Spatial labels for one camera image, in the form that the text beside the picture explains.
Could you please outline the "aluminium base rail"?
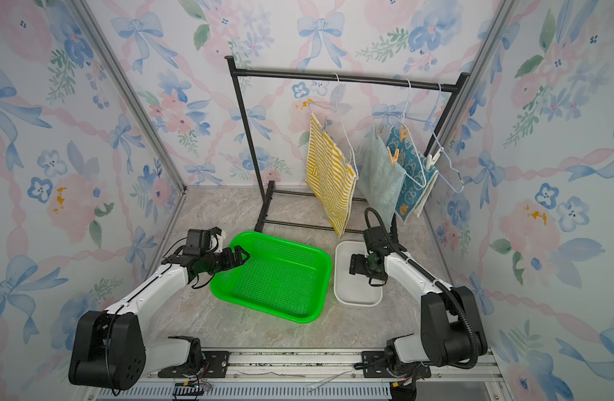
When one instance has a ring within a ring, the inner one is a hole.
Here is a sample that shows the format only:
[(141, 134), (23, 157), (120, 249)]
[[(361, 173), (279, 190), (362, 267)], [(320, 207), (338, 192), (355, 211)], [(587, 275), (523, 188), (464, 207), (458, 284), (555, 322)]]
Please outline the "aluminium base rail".
[(509, 400), (492, 353), (470, 370), (422, 364), (389, 371), (380, 349), (205, 349), (195, 376), (149, 372), (128, 390), (81, 400)]

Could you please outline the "light green towel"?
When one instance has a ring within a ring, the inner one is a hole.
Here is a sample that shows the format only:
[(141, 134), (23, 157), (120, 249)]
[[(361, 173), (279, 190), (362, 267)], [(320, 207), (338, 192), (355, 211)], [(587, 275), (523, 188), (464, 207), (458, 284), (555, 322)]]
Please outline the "light green towel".
[(396, 161), (392, 163), (390, 150), (380, 138), (378, 127), (372, 126), (357, 188), (386, 225), (396, 213), (405, 176), (404, 168)]

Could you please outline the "white wire hanger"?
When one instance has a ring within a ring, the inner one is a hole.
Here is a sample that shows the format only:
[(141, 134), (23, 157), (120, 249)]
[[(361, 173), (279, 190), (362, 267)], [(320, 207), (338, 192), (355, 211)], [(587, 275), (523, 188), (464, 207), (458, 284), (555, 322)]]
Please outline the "white wire hanger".
[[(340, 77), (338, 74), (334, 74), (334, 76), (336, 78), (336, 81), (338, 82), (338, 85), (330, 93), (330, 102), (329, 102), (329, 106), (327, 107), (327, 109), (330, 111), (335, 111), (336, 115), (338, 116), (340, 120), (340, 124), (343, 130), (343, 133), (345, 135), (345, 139), (350, 147), (350, 154), (351, 154), (350, 167), (353, 169), (355, 179), (358, 180), (359, 179), (359, 169), (356, 163), (355, 148), (350, 141), (350, 136), (348, 135), (347, 129), (345, 128), (345, 124), (342, 120), (341, 113), (340, 113), (340, 99), (345, 93), (345, 85), (340, 83)], [(312, 96), (316, 96), (316, 95), (324, 96), (326, 91), (327, 91), (327, 84), (325, 84), (324, 79), (312, 79), (312, 84), (310, 85), (310, 92)], [(328, 140), (329, 137), (326, 135), (325, 127), (320, 124), (320, 122), (316, 118), (316, 115), (313, 113), (312, 105), (314, 103), (311, 101), (311, 99), (308, 99), (305, 104), (310, 109), (310, 128), (305, 132), (306, 138), (307, 138), (307, 144), (308, 144), (307, 162), (306, 162), (306, 167), (305, 167), (305, 182), (307, 184), (310, 184), (312, 180), (313, 181), (316, 180), (315, 167), (317, 165), (317, 162), (315, 161), (315, 155), (312, 153), (311, 134), (313, 132), (317, 133), (317, 136), (316, 136), (317, 140), (319, 138), (325, 138)]]

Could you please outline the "white clothespin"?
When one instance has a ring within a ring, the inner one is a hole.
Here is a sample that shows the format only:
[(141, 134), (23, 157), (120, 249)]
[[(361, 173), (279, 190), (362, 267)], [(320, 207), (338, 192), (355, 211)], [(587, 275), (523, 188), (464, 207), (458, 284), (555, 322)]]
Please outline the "white clothespin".
[(425, 168), (426, 170), (432, 170), (436, 167), (436, 163), (439, 160), (442, 152), (438, 150), (437, 152), (430, 153), (426, 156)]

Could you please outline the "black clothes rack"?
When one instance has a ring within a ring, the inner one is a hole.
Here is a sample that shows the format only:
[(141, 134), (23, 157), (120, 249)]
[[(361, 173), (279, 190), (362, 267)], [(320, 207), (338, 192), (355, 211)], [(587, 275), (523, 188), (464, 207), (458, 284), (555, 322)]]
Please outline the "black clothes rack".
[[(269, 210), (275, 194), (280, 195), (299, 195), (309, 196), (309, 192), (300, 192), (295, 190), (281, 190), (275, 185), (274, 180), (270, 180), (267, 184), (263, 183), (260, 163), (256, 154), (254, 141), (250, 132), (249, 117), (245, 108), (245, 102), (240, 88), (241, 78), (265, 78), (278, 80), (315, 80), (318, 82), (337, 82), (339, 85), (354, 83), (364, 85), (383, 85), (390, 87), (409, 88), (415, 90), (435, 90), (438, 93), (449, 93), (450, 99), (447, 101), (445, 109), (432, 132), (430, 142), (438, 139), (447, 118), (450, 113), (456, 108), (456, 102), (462, 92), (467, 88), (467, 81), (470, 78), (469, 73), (463, 72), (459, 75), (457, 82), (450, 84), (433, 84), (422, 81), (397, 80), (382, 77), (364, 76), (364, 75), (337, 75), (335, 73), (306, 73), (297, 71), (280, 71), (280, 70), (247, 70), (240, 69), (236, 66), (235, 58), (231, 55), (225, 57), (228, 65), (228, 71), (233, 81), (235, 94), (239, 105), (240, 117), (245, 128), (245, 136), (248, 141), (248, 147), (252, 158), (252, 163), (255, 169), (255, 175), (262, 197), (262, 207), (255, 225), (256, 232), (263, 232), (265, 225), (275, 225), (283, 227), (296, 227), (310, 230), (320, 230), (335, 232), (337, 235), (344, 233), (358, 234), (358, 230), (349, 229), (347, 220), (342, 220), (342, 217), (350, 216), (352, 203), (357, 199), (353, 197), (355, 184), (358, 179), (357, 166), (355, 161), (355, 149), (350, 147), (350, 157), (345, 157), (338, 145), (333, 142), (325, 131), (325, 129), (316, 121), (315, 115), (310, 116), (310, 132), (308, 138), (308, 153), (306, 162), (306, 179), (308, 182), (315, 182), (320, 185), (323, 182), (328, 185), (325, 190), (317, 190), (313, 197), (320, 199), (325, 194), (331, 194), (332, 189), (337, 189), (338, 193), (343, 196), (343, 202), (325, 202), (326, 205), (332, 205), (335, 212), (335, 223), (328, 227), (310, 225), (306, 223), (274, 221), (269, 218)], [(325, 180), (319, 176), (319, 166), (325, 167)]]

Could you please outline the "orange clothespin lower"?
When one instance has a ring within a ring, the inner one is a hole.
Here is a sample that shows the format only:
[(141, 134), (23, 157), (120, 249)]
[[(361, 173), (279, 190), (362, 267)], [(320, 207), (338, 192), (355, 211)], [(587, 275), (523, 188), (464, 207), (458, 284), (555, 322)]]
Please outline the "orange clothespin lower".
[(398, 148), (392, 150), (390, 147), (387, 147), (387, 151), (390, 158), (391, 166), (395, 166), (400, 158), (400, 150)]

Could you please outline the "yellow striped towel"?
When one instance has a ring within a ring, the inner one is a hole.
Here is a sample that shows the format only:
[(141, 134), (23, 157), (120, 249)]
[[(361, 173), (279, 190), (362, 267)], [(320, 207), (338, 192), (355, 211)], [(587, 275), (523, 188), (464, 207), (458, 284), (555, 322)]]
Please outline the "yellow striped towel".
[(332, 228), (340, 237), (350, 220), (357, 180), (350, 162), (332, 138), (327, 133), (326, 135), (328, 140), (317, 140), (317, 133), (311, 134), (312, 153), (317, 162), (316, 180), (307, 185), (320, 201)]

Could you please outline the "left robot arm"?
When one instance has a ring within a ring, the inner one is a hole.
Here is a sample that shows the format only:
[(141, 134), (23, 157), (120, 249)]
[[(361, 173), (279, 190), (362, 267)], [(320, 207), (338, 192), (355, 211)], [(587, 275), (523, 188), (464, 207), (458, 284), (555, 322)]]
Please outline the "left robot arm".
[(143, 330), (155, 312), (203, 273), (210, 276), (245, 265), (240, 246), (198, 255), (174, 253), (143, 284), (103, 311), (88, 311), (76, 326), (68, 371), (73, 385), (128, 390), (145, 374), (173, 369), (196, 379), (206, 362), (200, 340), (173, 336), (147, 346)]

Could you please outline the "teal patterned towel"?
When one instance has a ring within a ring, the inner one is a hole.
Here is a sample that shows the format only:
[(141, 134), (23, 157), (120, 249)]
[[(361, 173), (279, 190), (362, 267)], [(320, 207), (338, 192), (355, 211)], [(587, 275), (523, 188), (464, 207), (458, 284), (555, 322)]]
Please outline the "teal patterned towel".
[[(398, 148), (400, 150), (400, 158), (397, 165), (402, 167), (406, 173), (415, 176), (417, 180), (422, 180), (422, 174), (418, 171), (419, 165), (416, 161), (416, 152), (413, 149), (410, 140), (406, 140), (404, 143), (401, 143), (398, 136), (399, 127), (392, 127), (387, 140), (387, 147), (390, 147), (392, 150)], [(400, 219), (402, 219), (403, 222), (406, 222), (411, 216), (419, 217), (422, 214), (424, 205), (427, 202), (427, 199), (432, 192), (432, 188), (437, 181), (437, 168), (435, 167), (432, 170), (426, 170), (426, 157), (424, 157), (421, 153), (420, 156), (428, 184), (427, 187), (422, 190), (415, 185), (409, 177), (406, 175), (404, 176), (404, 181), (396, 204), (396, 214), (400, 217)]]

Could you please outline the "white hanger middle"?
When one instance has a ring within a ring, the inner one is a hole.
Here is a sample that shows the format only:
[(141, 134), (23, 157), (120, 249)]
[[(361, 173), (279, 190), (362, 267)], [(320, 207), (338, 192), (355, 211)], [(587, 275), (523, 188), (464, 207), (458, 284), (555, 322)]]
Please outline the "white hanger middle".
[[(407, 91), (406, 104), (405, 104), (405, 106), (404, 106), (404, 108), (402, 110), (401, 119), (400, 119), (399, 124), (400, 125), (405, 125), (408, 128), (408, 126), (405, 123), (405, 119), (406, 119), (407, 111), (409, 110), (410, 105), (411, 105), (411, 103), (410, 103), (410, 95), (411, 95), (411, 92), (412, 92), (412, 82), (409, 79), (407, 79), (407, 83), (408, 83), (408, 91)], [(412, 176), (409, 173), (406, 173), (406, 176), (409, 177), (415, 185), (417, 185), (419, 188), (424, 190), (427, 187), (428, 182), (427, 182), (427, 178), (425, 177), (425, 174), (424, 174), (424, 168), (423, 168), (423, 165), (422, 165), (422, 162), (421, 162), (420, 152), (417, 149), (417, 145), (416, 145), (415, 141), (412, 138), (411, 132), (410, 132), (410, 136), (409, 136), (408, 140), (410, 140), (410, 143), (411, 143), (413, 149), (416, 152), (416, 161), (417, 161), (417, 163), (419, 165), (419, 170), (418, 171), (422, 174), (422, 180), (417, 180), (417, 178), (415, 176)]]

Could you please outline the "white plastic bin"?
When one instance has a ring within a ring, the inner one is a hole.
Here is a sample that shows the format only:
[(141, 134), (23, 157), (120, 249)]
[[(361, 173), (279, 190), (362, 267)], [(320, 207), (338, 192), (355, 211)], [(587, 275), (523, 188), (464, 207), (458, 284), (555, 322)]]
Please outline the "white plastic bin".
[(363, 242), (344, 241), (335, 249), (335, 297), (349, 307), (375, 307), (383, 299), (383, 290), (370, 286), (367, 276), (351, 273), (354, 255), (367, 257)]

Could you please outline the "green plastic basket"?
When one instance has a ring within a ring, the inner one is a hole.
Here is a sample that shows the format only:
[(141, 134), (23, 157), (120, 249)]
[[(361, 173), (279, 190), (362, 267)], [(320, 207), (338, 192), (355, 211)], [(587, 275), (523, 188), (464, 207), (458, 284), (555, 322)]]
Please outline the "green plastic basket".
[(242, 247), (250, 258), (215, 276), (215, 297), (301, 324), (320, 316), (332, 273), (326, 252), (259, 232), (238, 234), (230, 247)]

